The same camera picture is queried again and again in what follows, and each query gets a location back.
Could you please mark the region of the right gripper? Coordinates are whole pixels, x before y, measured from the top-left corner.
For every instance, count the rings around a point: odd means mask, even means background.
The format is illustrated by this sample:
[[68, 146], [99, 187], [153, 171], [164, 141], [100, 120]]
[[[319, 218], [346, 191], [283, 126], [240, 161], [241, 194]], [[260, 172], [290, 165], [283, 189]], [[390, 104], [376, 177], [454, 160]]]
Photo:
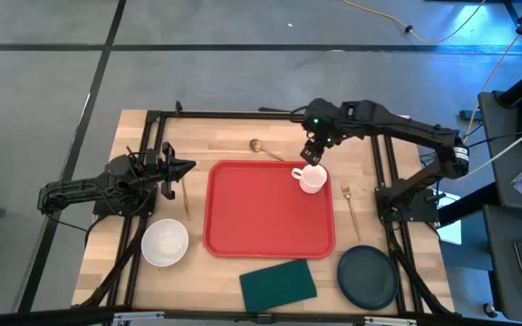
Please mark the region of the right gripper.
[[339, 120], [339, 109], [322, 98], [312, 100], [304, 107], [301, 122], [307, 141], [300, 156], [311, 166], [317, 166], [326, 148], [339, 145], [342, 132], [336, 123]]

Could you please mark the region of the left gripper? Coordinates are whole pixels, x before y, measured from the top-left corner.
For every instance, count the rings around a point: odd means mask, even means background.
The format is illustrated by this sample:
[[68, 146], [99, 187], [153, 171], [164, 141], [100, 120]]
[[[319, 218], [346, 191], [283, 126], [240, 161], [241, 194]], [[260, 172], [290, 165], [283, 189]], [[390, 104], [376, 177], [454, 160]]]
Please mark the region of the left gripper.
[[176, 159], [174, 148], [167, 142], [162, 143], [161, 153], [156, 149], [149, 149], [145, 157], [145, 178], [149, 182], [162, 182], [160, 192], [168, 200], [176, 197], [172, 190], [171, 183], [177, 180], [177, 177], [183, 177], [187, 172], [187, 168], [194, 168], [196, 162], [193, 160]]

